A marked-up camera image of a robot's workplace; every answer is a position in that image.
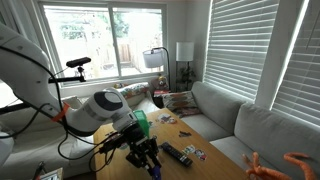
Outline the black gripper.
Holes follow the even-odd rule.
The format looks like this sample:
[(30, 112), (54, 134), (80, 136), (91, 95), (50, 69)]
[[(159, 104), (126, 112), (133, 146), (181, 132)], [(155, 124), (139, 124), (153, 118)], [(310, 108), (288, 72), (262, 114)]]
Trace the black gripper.
[[(156, 166), (162, 168), (161, 160), (157, 156), (159, 150), (156, 136), (151, 138), (146, 136), (138, 123), (131, 124), (125, 128), (123, 135), (130, 148), (126, 159), (131, 164), (135, 167), (145, 167), (149, 174), (154, 174)], [(154, 167), (149, 164), (148, 158), (152, 160)]]

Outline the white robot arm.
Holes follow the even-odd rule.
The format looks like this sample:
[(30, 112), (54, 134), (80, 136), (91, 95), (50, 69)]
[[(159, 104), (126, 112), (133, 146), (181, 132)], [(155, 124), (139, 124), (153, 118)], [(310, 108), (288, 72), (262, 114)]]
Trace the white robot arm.
[(154, 175), (160, 171), (156, 138), (149, 135), (143, 112), (134, 111), (115, 88), (94, 93), (80, 107), (73, 108), (52, 92), (58, 79), (49, 69), (46, 53), (11, 28), (0, 26), (0, 78), (22, 102), (40, 111), (76, 136), (90, 136), (100, 126), (111, 124), (116, 131), (103, 147), (107, 153), (123, 144), (130, 147), (126, 159), (135, 167)]

